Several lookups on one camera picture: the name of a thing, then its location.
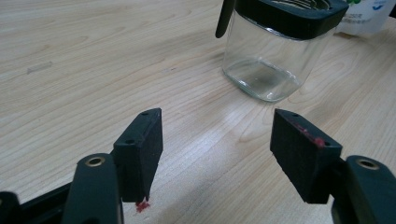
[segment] scratch on table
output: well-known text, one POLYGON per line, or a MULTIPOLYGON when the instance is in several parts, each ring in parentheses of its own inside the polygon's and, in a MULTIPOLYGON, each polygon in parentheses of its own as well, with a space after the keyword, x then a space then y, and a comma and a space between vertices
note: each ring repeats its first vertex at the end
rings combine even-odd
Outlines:
POLYGON ((33 67, 28 68, 27 69, 27 74, 31 74, 33 72, 41 71, 41 70, 47 69, 47 68, 49 68, 51 66, 52 66, 52 62, 51 61, 49 61, 47 63, 41 63, 41 64, 38 64, 38 65, 35 65, 33 67))

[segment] red mark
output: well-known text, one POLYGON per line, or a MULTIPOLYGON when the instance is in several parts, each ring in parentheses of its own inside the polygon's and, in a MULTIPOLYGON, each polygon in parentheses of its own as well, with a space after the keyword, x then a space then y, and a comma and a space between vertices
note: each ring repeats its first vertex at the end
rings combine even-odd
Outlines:
POLYGON ((317 145, 317 147, 324 147, 326 145, 324 140, 320 137, 315 138, 314 143, 317 145))
POLYGON ((141 203, 135 203, 136 205, 136 212, 141 213, 143 210, 149 207, 149 203, 146 201, 143 201, 141 203))

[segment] light wood surface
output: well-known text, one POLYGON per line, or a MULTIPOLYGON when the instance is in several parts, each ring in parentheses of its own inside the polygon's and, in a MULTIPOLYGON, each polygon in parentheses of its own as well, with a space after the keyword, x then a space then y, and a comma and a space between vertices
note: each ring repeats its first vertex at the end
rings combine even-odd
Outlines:
POLYGON ((222 1, 0 2, 0 190, 22 203, 110 152, 135 116, 163 110, 151 207, 126 223, 332 223, 304 203, 269 150, 274 108, 301 114, 396 173, 396 20, 335 35, 305 84, 263 103, 221 73, 222 1))

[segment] black handle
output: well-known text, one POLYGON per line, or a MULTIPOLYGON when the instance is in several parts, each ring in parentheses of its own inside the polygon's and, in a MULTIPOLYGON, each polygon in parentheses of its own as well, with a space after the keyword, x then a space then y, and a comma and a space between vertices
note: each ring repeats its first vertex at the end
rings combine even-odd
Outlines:
POLYGON ((234 5, 235 0, 224 0, 220 12, 218 28, 216 29, 217 38, 221 38, 225 34, 228 27, 228 22, 230 21, 231 15, 233 14, 234 5))

